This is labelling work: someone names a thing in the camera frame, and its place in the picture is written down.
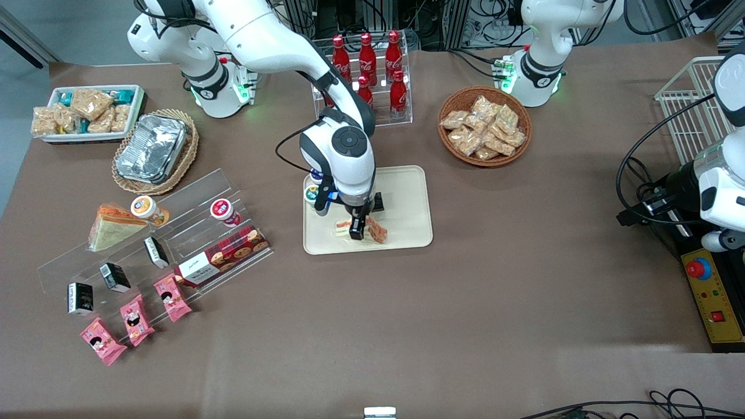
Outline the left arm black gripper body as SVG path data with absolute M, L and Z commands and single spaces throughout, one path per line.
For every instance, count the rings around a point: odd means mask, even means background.
M 700 225 L 699 180 L 688 162 L 655 182 L 639 186 L 642 225 Z

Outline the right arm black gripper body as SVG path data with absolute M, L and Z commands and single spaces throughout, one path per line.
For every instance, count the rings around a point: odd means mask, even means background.
M 361 204 L 359 206 L 352 206 L 347 204 L 346 202 L 342 202 L 346 212 L 349 213 L 349 216 L 351 220 L 356 219 L 362 219 L 365 220 L 370 212 L 374 209 L 374 199 L 373 198 L 366 198 L 364 200 L 364 204 Z

